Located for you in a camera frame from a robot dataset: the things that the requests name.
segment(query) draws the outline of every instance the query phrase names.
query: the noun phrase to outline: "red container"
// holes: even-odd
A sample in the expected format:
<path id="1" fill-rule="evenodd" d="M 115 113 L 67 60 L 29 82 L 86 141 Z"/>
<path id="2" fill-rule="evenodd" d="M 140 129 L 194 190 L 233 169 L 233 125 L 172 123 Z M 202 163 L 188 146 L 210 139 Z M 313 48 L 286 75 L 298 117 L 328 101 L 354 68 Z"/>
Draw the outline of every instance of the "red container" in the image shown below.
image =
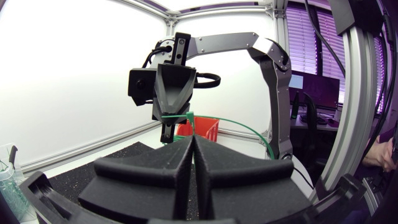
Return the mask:
<path id="1" fill-rule="evenodd" d="M 195 134 L 198 134 L 210 141 L 217 142 L 218 123 L 219 120 L 212 118 L 195 117 Z M 181 136 L 192 135 L 192 126 L 187 124 L 179 124 L 177 134 Z"/>

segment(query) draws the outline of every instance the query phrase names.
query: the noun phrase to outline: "person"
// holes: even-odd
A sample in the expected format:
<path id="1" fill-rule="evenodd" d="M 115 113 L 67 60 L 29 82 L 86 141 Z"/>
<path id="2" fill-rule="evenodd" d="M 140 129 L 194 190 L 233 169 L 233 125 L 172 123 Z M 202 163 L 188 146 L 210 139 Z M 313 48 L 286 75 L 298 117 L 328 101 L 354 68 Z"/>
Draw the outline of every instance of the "person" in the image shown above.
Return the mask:
<path id="1" fill-rule="evenodd" d="M 365 167 L 382 167 L 384 172 L 390 172 L 391 170 L 397 169 L 397 164 L 391 159 L 392 155 L 392 138 L 387 142 L 380 140 L 381 136 L 378 136 L 362 160 L 362 165 Z"/>

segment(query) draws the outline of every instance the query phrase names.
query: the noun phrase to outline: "black foam mat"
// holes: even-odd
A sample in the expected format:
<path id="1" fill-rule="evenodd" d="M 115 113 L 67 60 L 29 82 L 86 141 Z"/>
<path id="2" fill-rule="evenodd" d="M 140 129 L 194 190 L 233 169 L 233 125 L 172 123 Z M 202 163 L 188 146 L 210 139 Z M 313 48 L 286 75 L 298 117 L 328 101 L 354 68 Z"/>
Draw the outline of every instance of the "black foam mat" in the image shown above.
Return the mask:
<path id="1" fill-rule="evenodd" d="M 138 156 L 139 154 L 147 151 L 154 150 L 153 148 L 146 146 L 141 142 L 134 143 L 131 146 L 125 147 L 117 152 L 114 152 L 106 157 L 120 158 L 120 157 L 131 157 Z M 63 195 L 71 202 L 80 205 L 77 198 L 83 189 L 90 183 L 95 177 L 94 163 L 90 162 L 83 166 L 77 167 L 70 171 L 56 175 L 55 177 L 49 178 L 49 181 L 55 191 Z M 190 177 L 190 189 L 188 196 L 188 209 L 187 209 L 187 220 L 198 219 L 198 201 L 197 201 L 197 186 L 195 181 L 195 169 L 191 167 Z M 39 223 L 45 223 L 39 216 Z"/>

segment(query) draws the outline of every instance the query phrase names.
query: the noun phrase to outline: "window blind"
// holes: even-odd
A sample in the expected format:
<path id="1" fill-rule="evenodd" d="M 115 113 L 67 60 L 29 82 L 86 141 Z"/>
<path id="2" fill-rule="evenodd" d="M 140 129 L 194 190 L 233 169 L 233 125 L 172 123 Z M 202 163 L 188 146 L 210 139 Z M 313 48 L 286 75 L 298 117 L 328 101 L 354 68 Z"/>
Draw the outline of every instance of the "window blind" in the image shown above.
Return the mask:
<path id="1" fill-rule="evenodd" d="M 380 89 L 384 81 L 384 52 L 383 46 L 379 37 L 374 38 L 374 50 L 376 51 L 376 68 L 377 68 L 377 96 L 376 103 L 379 99 Z M 377 113 L 381 113 L 382 106 L 384 104 L 384 96 L 381 98 Z"/>
<path id="2" fill-rule="evenodd" d="M 330 47 L 335 51 L 335 54 L 340 59 L 341 63 L 345 67 L 345 56 L 344 56 L 344 44 L 343 38 L 336 34 L 335 21 L 331 14 L 324 12 L 317 12 L 319 28 L 321 35 L 328 42 Z M 323 73 L 322 75 L 330 78 L 337 78 L 340 80 L 340 91 L 338 102 L 344 103 L 344 92 L 345 92 L 345 79 L 341 72 L 336 60 L 333 58 L 329 50 L 322 43 L 322 62 L 323 62 Z"/>
<path id="3" fill-rule="evenodd" d="M 287 26 L 289 32 L 290 60 L 292 70 L 317 74 L 317 50 L 322 52 L 322 75 L 325 77 L 337 78 L 340 80 L 339 103 L 344 103 L 345 78 L 336 60 L 324 44 L 321 49 L 317 49 L 316 34 L 308 18 L 306 10 L 288 7 L 286 10 Z M 320 32 L 330 47 L 335 51 L 337 57 L 345 67 L 345 55 L 343 38 L 336 34 L 335 21 L 330 13 L 317 11 Z M 384 80 L 384 54 L 382 40 L 378 37 L 374 39 L 374 49 L 376 52 L 377 63 L 377 99 Z M 381 112 L 384 104 L 384 97 L 377 110 Z"/>
<path id="4" fill-rule="evenodd" d="M 287 28 L 292 70 L 317 74 L 315 32 L 305 10 L 287 8 Z"/>

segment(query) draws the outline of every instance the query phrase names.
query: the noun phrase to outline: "computer monitor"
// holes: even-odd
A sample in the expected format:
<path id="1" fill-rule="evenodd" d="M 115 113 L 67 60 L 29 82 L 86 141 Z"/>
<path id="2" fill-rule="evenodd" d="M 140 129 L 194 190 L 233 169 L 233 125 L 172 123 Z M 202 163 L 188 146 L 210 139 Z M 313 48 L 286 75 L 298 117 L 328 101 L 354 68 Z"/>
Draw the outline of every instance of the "computer monitor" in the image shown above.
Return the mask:
<path id="1" fill-rule="evenodd" d="M 338 104 L 340 80 L 307 73 L 293 72 L 289 83 L 290 103 L 294 101 L 296 92 L 300 104 L 303 104 L 306 92 L 320 109 L 335 110 Z"/>

